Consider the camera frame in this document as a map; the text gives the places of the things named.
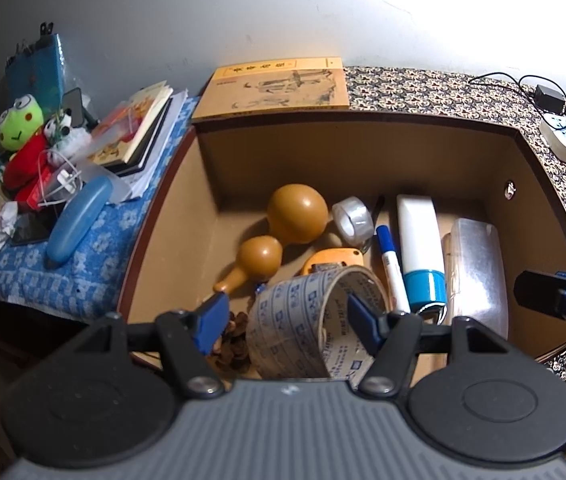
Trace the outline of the clear plastic case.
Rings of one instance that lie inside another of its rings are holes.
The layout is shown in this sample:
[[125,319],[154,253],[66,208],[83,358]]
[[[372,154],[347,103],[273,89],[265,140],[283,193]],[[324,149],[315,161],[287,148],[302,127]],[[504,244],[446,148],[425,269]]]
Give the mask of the clear plastic case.
[[508,293],[496,226],[459,218],[444,242],[447,323],[468,316],[507,339]]

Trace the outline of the large printed tape roll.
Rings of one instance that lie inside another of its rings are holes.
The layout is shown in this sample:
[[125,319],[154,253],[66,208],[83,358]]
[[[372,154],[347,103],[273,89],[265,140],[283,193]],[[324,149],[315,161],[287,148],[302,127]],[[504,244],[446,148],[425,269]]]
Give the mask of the large printed tape roll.
[[363,266],[297,276],[262,289],[248,313],[246,343],[263,379],[331,378],[356,388],[372,365],[347,318],[350,294],[388,311],[383,285]]

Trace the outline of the green frog plush toy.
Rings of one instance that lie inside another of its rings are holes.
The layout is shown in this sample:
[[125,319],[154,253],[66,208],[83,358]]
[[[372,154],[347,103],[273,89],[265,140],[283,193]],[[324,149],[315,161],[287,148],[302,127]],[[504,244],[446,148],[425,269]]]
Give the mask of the green frog plush toy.
[[0,117],[0,145],[10,156],[3,171],[3,188],[23,205],[40,179],[50,174],[43,126],[42,108],[32,94],[17,98]]

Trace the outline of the orange tape measure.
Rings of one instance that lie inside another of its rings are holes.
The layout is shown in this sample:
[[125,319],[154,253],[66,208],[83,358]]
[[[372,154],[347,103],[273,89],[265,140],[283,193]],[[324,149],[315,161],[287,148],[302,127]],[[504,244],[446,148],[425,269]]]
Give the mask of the orange tape measure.
[[327,248],[310,256],[300,270],[301,275],[324,272],[343,266],[364,266],[363,253],[356,248]]

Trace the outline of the blue glasses case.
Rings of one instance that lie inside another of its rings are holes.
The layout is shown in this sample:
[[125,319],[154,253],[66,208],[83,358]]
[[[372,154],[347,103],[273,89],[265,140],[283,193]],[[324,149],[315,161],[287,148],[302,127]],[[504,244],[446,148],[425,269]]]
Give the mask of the blue glasses case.
[[59,216],[45,248],[46,264],[58,268],[65,264],[86,237],[112,195],[112,182],[97,177],[78,192]]

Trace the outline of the white panda plush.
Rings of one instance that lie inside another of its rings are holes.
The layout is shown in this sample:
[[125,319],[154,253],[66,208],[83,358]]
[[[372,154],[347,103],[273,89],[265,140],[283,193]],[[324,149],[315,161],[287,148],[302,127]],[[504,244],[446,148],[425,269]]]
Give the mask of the white panda plush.
[[88,130],[72,125],[70,108],[53,115],[43,126],[43,134],[48,141],[46,160],[54,168],[81,154],[92,141]]

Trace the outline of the white tube blue cap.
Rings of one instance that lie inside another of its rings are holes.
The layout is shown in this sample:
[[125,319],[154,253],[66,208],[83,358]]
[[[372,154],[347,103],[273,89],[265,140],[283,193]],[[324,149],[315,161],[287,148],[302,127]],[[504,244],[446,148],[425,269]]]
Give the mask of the white tube blue cap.
[[442,240],[431,197],[397,196],[397,219],[403,282],[410,309],[415,314],[447,313],[447,292]]

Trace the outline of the blue whiteboard marker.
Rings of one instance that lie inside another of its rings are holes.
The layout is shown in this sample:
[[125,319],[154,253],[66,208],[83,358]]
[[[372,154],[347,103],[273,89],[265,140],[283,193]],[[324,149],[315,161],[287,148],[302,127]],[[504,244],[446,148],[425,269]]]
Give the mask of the blue whiteboard marker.
[[397,312],[410,313],[410,304],[390,229],[388,226],[378,226],[375,234],[377,244],[379,244],[379,253],[381,254],[391,305]]

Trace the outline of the brown cardboard box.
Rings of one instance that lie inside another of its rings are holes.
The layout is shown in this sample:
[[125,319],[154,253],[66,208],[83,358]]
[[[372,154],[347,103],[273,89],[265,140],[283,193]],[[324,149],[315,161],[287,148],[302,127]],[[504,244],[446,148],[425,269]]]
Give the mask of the brown cardboard box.
[[515,127],[442,116],[284,113],[194,122],[149,206],[117,309],[126,322],[329,272],[384,306],[470,316],[536,359],[566,346],[528,271],[566,271],[566,212]]

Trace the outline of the floral patterned tablecloth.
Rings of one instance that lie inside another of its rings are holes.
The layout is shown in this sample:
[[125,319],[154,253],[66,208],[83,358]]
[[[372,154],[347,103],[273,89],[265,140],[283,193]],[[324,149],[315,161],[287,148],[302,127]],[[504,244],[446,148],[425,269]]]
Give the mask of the floral patterned tablecloth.
[[[512,82],[489,84],[468,74],[402,67],[349,66],[345,73],[353,110],[476,119],[520,130],[566,214],[566,162],[542,140],[538,113]],[[566,343],[546,352],[540,362],[566,382]]]

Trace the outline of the black power adapter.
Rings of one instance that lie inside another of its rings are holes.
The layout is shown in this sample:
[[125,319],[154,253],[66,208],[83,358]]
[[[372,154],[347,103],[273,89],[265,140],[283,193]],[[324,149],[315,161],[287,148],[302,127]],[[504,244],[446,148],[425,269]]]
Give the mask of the black power adapter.
[[562,115],[565,110],[566,99],[559,90],[538,84],[533,97],[535,105],[544,112],[553,115]]

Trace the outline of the teal pouch with clips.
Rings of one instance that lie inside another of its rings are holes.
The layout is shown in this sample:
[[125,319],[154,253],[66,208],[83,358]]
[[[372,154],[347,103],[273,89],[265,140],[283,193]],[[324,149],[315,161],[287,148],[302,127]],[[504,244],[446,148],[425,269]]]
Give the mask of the teal pouch with clips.
[[44,117],[57,112],[65,94],[65,62],[62,44],[53,22],[42,22],[36,41],[22,42],[5,64],[8,100],[31,94]]

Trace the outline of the yellow book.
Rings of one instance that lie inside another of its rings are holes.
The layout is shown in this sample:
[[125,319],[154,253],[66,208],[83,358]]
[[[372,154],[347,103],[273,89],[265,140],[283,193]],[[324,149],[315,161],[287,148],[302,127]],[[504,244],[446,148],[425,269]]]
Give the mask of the yellow book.
[[281,58],[221,66],[194,110],[194,122],[233,117],[346,110],[349,96],[340,58]]

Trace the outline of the stack of books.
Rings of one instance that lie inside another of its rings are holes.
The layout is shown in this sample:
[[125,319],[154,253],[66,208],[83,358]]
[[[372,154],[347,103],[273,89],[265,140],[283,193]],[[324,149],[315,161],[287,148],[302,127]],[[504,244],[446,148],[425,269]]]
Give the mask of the stack of books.
[[114,178],[117,202],[143,195],[188,97],[187,90],[156,82],[120,102],[92,131],[83,157]]

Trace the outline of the small clear tape roll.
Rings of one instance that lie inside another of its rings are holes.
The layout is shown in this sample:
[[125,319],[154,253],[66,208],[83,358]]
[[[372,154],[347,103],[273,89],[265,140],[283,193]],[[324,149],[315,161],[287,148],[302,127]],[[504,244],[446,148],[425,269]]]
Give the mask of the small clear tape roll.
[[358,197],[350,196],[335,203],[331,212],[336,231],[348,246],[362,248],[373,236],[372,214]]

